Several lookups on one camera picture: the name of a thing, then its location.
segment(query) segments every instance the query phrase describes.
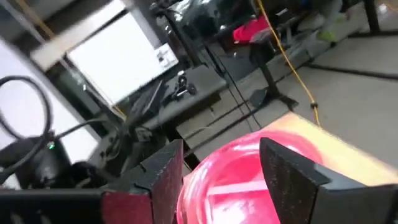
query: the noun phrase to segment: desk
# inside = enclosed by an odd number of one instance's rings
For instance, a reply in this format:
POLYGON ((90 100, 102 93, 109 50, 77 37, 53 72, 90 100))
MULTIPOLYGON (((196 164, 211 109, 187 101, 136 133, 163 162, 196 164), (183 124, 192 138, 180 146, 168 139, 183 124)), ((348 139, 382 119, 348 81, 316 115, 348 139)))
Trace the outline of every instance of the desk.
POLYGON ((398 171, 393 167, 345 143, 294 113, 288 113, 279 118, 264 130, 287 131, 304 137, 318 149, 324 166, 364 185, 398 183, 398 171))
MULTIPOLYGON (((193 83, 197 89, 196 95, 186 93, 180 101, 173 101, 166 107, 161 107, 159 114, 148 120, 143 126, 165 134, 169 141, 183 139, 177 131, 177 126, 191 118, 199 111, 208 107, 214 101, 220 99, 218 92, 226 86, 226 81, 222 79, 214 69, 204 65, 193 70, 185 71, 188 82, 193 83)), ((167 82, 169 86, 166 95, 174 90, 177 77, 167 82)), ((184 152, 190 150, 188 144, 183 141, 184 152)), ((185 158, 185 162, 191 169, 199 165, 199 160, 194 154, 185 158)))

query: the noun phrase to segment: red object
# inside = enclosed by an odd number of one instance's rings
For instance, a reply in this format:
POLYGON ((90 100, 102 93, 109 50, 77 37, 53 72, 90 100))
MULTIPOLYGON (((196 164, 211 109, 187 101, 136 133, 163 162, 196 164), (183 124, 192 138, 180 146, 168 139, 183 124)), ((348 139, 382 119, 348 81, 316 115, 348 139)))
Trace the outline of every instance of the red object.
POLYGON ((178 198, 178 224, 279 223, 259 155, 268 137, 322 164, 316 147, 301 136, 258 131, 236 139, 208 156, 188 177, 178 198))
POLYGON ((152 204, 148 195, 106 192, 101 209, 105 223, 153 224, 152 204))
POLYGON ((233 32, 234 40, 240 44, 247 44, 250 42, 251 38, 257 34, 257 32, 268 28, 268 23, 266 22, 264 16, 260 16, 258 19, 253 19, 247 24, 237 28, 233 32))

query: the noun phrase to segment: black cable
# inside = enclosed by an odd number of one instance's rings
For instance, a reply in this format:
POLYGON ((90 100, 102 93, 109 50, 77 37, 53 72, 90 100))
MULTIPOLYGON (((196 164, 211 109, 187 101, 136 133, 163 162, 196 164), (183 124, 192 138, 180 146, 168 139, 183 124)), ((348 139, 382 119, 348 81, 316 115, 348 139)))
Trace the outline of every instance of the black cable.
POLYGON ((68 129, 68 130, 66 130, 66 131, 64 131, 64 132, 62 132, 62 133, 56 135, 56 136, 55 136, 55 139, 63 138, 63 137, 65 137, 66 135, 68 135, 68 134, 70 134, 70 133, 72 133, 72 132, 74 132, 74 131, 76 131, 76 130, 78 130, 78 129, 84 127, 84 126, 89 125, 89 124, 93 124, 93 123, 108 123, 108 124, 111 124, 111 125, 113 126, 113 128, 116 130, 116 132, 117 132, 119 135, 121 134, 119 128, 118 128, 112 121, 110 121, 110 120, 107 120, 107 119, 90 119, 90 120, 88 120, 88 121, 85 121, 85 122, 83 122, 83 123, 81 123, 81 124, 78 124, 78 125, 76 125, 76 126, 70 128, 70 129, 68 129))
MULTIPOLYGON (((13 164, 9 167, 5 167, 4 170, 2 172, 0 172, 0 184, 3 184, 8 179, 8 177, 10 177, 13 173, 15 173, 15 171, 18 168, 20 168, 26 162, 31 160, 38 153, 38 151, 40 149, 42 149, 48 143, 49 139, 51 138, 50 128, 52 125, 52 108, 50 106, 50 101, 49 101, 47 95, 43 92, 43 90, 39 87, 39 85, 33 79, 31 79, 29 77, 22 77, 22 76, 15 76, 15 75, 4 77, 4 78, 0 79, 0 87, 2 87, 7 82, 16 81, 16 80, 23 81, 25 83, 30 84, 32 87, 34 87, 36 92, 39 94, 39 96, 42 100, 42 103, 44 105, 45 126, 44 126, 43 133, 41 134, 41 136, 39 136, 39 140, 34 145, 32 150, 30 150, 21 160, 19 160, 18 162, 16 162, 15 164, 13 164)), ((19 133, 17 133, 13 128, 11 128, 11 126, 6 121, 2 112, 0 112, 0 125, 11 136, 14 136, 17 139, 25 138, 24 136, 21 136, 19 133)))
MULTIPOLYGON (((208 54, 209 54, 210 58, 217 58, 218 61, 220 62, 220 64, 222 64, 224 71, 227 73, 227 75, 229 76, 229 78, 232 80, 232 82, 233 82, 233 84, 234 84, 236 90, 237 90, 238 93, 240 94, 241 99, 243 100, 244 104, 245 104, 246 106, 248 106, 247 103, 246 103, 246 100, 243 98, 241 92, 239 91, 238 86, 236 85, 235 81, 233 80, 232 75, 229 73, 229 71, 226 69, 226 67, 224 66, 224 64, 221 62, 221 59, 218 58, 218 56, 209 48, 209 46, 207 46, 205 43, 203 43, 203 44, 204 44, 205 47, 207 48, 207 51, 208 51, 208 54)), ((218 75, 223 76, 223 71, 221 71, 221 68, 220 68, 220 67, 218 67, 219 69, 217 69, 217 66, 216 66, 216 65, 212 65, 212 67, 213 67, 214 70, 218 73, 218 75)), ((244 111, 243 111, 242 107, 239 106, 238 99, 236 99, 235 94, 233 94, 233 92, 232 92, 232 90, 231 90, 231 88, 230 88, 229 86, 228 86, 228 91, 229 91, 229 93, 231 94, 232 98, 234 99, 234 101, 235 101, 235 103, 236 103, 236 106, 238 106, 239 110, 241 111, 242 116, 244 116, 244 115, 245 115, 245 114, 244 114, 244 111)), ((251 131, 251 132, 254 132, 252 126, 250 125, 249 120, 248 120, 248 119, 245 119, 245 121, 247 122, 250 131, 251 131)))

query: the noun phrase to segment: power cord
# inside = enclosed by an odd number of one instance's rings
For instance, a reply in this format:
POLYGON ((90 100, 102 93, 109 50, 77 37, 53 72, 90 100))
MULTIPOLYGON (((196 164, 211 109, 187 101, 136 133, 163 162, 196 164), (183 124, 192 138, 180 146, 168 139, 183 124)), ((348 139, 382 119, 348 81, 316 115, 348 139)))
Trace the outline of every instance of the power cord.
MULTIPOLYGON (((121 150, 121 139, 123 137, 123 132, 119 130, 119 128, 112 123, 111 121, 105 120, 105 119, 91 119, 88 120, 84 123, 78 124, 75 127, 72 127, 56 136, 53 136, 52 131, 50 130, 52 126, 52 121, 53 121, 53 116, 52 116, 52 107, 50 105, 50 101, 48 96, 44 93, 44 91, 41 89, 39 84, 37 84, 33 79, 29 77, 22 77, 22 76, 8 76, 0 79, 0 87, 2 87, 4 84, 11 82, 11 81, 22 81, 24 83, 27 83, 34 87, 34 90, 39 94, 40 99, 42 101, 42 104, 44 106, 44 111, 45 111, 45 125, 44 125, 44 130, 43 133, 39 136, 37 143, 32 147, 32 149, 18 162, 15 164, 5 167, 3 171, 0 172, 0 185, 3 184, 12 174, 18 170, 21 166, 23 166, 26 162, 29 162, 41 149, 43 149, 48 143, 54 142, 56 140, 59 140, 60 138, 65 137, 66 135, 76 131, 77 129, 80 129, 88 124, 93 124, 93 123, 109 123, 113 125, 113 128, 116 130, 118 134, 118 138, 114 139, 113 142, 110 145, 111 152, 107 152, 106 155, 107 157, 105 158, 106 161, 114 159, 120 152, 121 150), (115 156, 109 157, 109 155, 116 151, 115 156)), ((17 133, 6 121, 3 113, 0 111, 0 125, 4 128, 4 130, 11 136, 15 137, 18 140, 25 139, 26 137, 22 136, 21 134, 17 133)))
POLYGON ((294 66, 292 65, 292 62, 290 62, 289 58, 287 57, 284 48, 282 47, 282 44, 279 40, 278 35, 276 34, 274 28, 271 26, 271 23, 269 22, 269 18, 268 15, 266 13, 266 10, 264 9, 264 5, 262 4, 262 0, 257 0, 257 3, 260 7, 260 11, 262 13, 262 15, 264 16, 267 24, 269 25, 269 28, 272 32, 272 35, 275 37, 275 40, 277 42, 278 48, 280 49, 280 52, 282 53, 282 55, 284 56, 287 65, 290 67, 290 69, 292 70, 293 74, 296 76, 298 82, 301 84, 301 86, 303 87, 303 89, 305 90, 305 92, 307 93, 308 97, 310 98, 311 101, 311 109, 313 110, 314 113, 314 117, 315 117, 315 121, 317 122, 317 125, 319 127, 321 127, 321 122, 319 120, 319 114, 318 114, 318 103, 315 101, 314 97, 312 96, 310 90, 307 88, 307 86, 304 84, 303 80, 300 78, 300 75, 297 73, 296 69, 294 69, 294 66))
MULTIPOLYGON (((44 111, 45 111, 45 125, 44 125, 44 130, 43 133, 39 136, 39 140, 37 143, 33 146, 32 150, 30 150, 21 160, 16 162, 15 164, 5 167, 3 171, 0 172, 0 185, 3 184, 8 177, 10 177, 15 171, 23 166, 26 162, 31 160, 40 149, 42 149, 50 139, 50 128, 52 125, 52 109, 50 107, 50 102, 49 98, 47 95, 43 92, 43 90, 39 87, 39 85, 33 81, 31 78, 28 77, 21 77, 21 76, 8 76, 0 79, 0 87, 2 87, 4 84, 10 81, 15 81, 19 80, 25 83, 28 83, 32 87, 34 87, 35 91, 39 94, 42 103, 44 105, 44 111)), ((14 136, 17 139, 24 139, 24 136, 21 136, 19 133, 15 132, 14 129, 11 128, 11 126, 8 124, 6 121, 3 113, 0 112, 0 125, 4 128, 4 130, 9 133, 11 136, 14 136)))

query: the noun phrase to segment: metal stand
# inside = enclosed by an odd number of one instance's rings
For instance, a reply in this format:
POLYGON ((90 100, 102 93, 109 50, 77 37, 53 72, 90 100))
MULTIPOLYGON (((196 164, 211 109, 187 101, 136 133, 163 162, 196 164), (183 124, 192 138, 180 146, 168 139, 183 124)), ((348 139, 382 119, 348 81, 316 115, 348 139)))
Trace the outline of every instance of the metal stand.
POLYGON ((280 100, 283 102, 290 111, 293 111, 293 108, 297 106, 299 103, 288 96, 282 94, 278 87, 276 86, 276 82, 273 79, 271 72, 268 69, 266 64, 266 56, 264 55, 264 51, 261 47, 257 47, 256 45, 251 49, 254 54, 254 60, 257 65, 261 69, 262 74, 267 80, 268 87, 255 90, 254 93, 250 96, 249 102, 256 108, 262 108, 270 104, 274 100, 280 100))
POLYGON ((366 11, 366 17, 368 18, 368 24, 370 32, 362 33, 357 32, 351 34, 348 37, 358 38, 358 37, 382 37, 382 36, 393 36, 398 35, 398 30, 381 30, 379 25, 379 19, 377 18, 376 5, 374 0, 364 0, 364 6, 366 11))

